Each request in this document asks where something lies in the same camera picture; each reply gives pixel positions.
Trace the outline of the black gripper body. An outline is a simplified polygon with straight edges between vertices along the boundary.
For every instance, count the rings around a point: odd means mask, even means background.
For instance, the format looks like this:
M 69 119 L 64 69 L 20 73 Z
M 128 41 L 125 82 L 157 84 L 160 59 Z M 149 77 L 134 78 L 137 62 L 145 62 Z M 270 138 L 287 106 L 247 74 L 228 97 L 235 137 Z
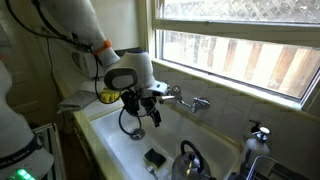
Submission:
M 157 97 L 166 95 L 168 92 L 168 88 L 169 86 L 165 82 L 155 81 L 150 87 L 147 87 L 146 89 L 139 88 L 137 91 L 128 89 L 121 95 L 121 99 L 123 101 L 123 98 L 125 96 L 134 95 L 138 99 L 139 108 L 140 107 L 145 108 L 145 113 L 143 114 L 143 116 L 149 116 L 146 110 L 147 101 L 151 99 L 156 104 Z

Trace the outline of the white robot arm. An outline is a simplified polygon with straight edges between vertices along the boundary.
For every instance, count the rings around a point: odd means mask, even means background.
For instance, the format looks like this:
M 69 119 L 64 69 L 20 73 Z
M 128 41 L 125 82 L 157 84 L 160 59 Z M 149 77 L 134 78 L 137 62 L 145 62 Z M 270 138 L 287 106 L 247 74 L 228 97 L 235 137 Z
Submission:
M 143 106 L 158 126 L 160 113 L 156 97 L 167 92 L 167 84 L 155 79 L 153 65 L 145 51 L 127 51 L 118 56 L 103 33 L 91 0 L 33 0 L 38 11 L 46 10 L 68 33 L 52 30 L 63 40 L 92 54 L 103 68 L 105 87 L 119 92 L 132 112 Z M 0 63 L 0 180 L 37 180 L 44 177 L 54 157 L 42 145 L 26 119 L 7 103 L 11 75 Z

